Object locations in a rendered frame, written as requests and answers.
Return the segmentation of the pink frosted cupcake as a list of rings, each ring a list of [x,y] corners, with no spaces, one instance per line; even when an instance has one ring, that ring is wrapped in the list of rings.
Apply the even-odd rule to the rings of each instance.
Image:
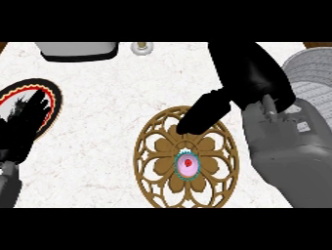
[[[201,161],[192,151],[183,151],[174,158],[174,174],[183,181],[194,181],[201,173]]]

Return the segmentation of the grey appliance with black base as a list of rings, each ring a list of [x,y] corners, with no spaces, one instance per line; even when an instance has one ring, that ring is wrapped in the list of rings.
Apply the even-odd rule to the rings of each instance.
[[[84,63],[117,56],[117,42],[36,42],[40,55],[49,62]]]

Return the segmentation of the brown floral cutout placemat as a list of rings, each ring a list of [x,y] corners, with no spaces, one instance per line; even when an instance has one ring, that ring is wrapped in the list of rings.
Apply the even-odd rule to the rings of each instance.
[[[201,135],[176,133],[186,105],[163,110],[148,121],[135,146],[135,176],[140,191],[155,207],[219,208],[226,205],[239,173],[238,148],[226,125],[219,122]],[[194,181],[174,174],[174,158],[192,151],[201,161]]]

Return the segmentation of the pale grey wicker basket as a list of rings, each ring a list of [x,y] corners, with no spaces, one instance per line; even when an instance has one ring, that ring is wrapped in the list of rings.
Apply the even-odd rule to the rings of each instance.
[[[297,52],[283,64],[297,96],[319,110],[332,130],[332,47]]]

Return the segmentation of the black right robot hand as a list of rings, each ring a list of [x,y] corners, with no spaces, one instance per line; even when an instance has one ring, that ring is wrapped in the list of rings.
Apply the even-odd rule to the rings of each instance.
[[[211,41],[208,51],[223,88],[198,99],[177,123],[179,135],[201,135],[232,111],[230,102],[245,109],[270,95],[282,112],[297,100],[288,75],[255,42]]]

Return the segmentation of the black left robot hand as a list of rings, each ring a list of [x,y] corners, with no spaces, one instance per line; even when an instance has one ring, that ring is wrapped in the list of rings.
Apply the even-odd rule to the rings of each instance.
[[[0,117],[0,164],[21,164],[28,157],[36,133],[49,113],[45,93],[37,90],[18,114],[9,120]]]

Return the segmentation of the small white round knob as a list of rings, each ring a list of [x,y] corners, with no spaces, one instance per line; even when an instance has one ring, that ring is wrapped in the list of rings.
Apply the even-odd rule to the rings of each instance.
[[[133,42],[132,52],[136,56],[148,56],[154,52],[155,44],[152,42]]]

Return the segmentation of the black red rimmed plate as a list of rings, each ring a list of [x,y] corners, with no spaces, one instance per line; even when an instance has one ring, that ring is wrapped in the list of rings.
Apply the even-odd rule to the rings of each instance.
[[[48,107],[51,108],[36,133],[36,137],[40,138],[56,120],[62,106],[62,94],[54,82],[42,78],[31,78],[5,87],[0,90],[0,117],[8,119],[15,109],[30,100],[37,90],[42,90],[45,93]]]

